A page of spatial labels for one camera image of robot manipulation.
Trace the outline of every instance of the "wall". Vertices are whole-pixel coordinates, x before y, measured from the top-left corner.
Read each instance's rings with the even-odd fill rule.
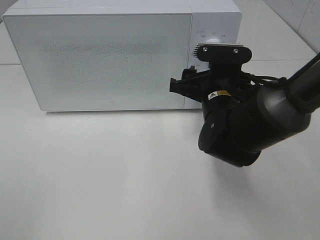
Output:
[[[320,0],[264,0],[314,51],[320,52]]]
[[[2,22],[1,16],[5,11],[16,2],[17,0],[0,0],[0,23]]]

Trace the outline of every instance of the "white table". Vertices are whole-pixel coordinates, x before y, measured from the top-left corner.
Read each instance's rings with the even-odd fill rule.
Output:
[[[244,70],[289,77],[315,53],[263,2],[237,0]],[[39,110],[0,24],[0,239],[315,240],[320,111],[236,168],[198,149],[200,110]]]

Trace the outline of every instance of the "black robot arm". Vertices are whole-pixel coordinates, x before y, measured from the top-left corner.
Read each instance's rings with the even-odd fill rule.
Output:
[[[185,69],[170,92],[202,103],[198,146],[227,163],[251,165],[263,149],[305,130],[320,107],[320,54],[290,79],[243,72],[252,53],[242,45],[200,43],[195,56],[209,70]]]

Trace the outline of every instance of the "white microwave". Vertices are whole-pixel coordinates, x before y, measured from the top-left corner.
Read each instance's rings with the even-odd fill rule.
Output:
[[[170,78],[208,63],[198,43],[235,43],[232,0],[18,0],[2,16],[43,111],[191,109]]]

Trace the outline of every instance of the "microwave knob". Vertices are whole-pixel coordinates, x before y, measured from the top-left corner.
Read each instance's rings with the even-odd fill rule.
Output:
[[[206,43],[223,43],[224,41],[218,36],[211,36],[208,40],[205,41]]]

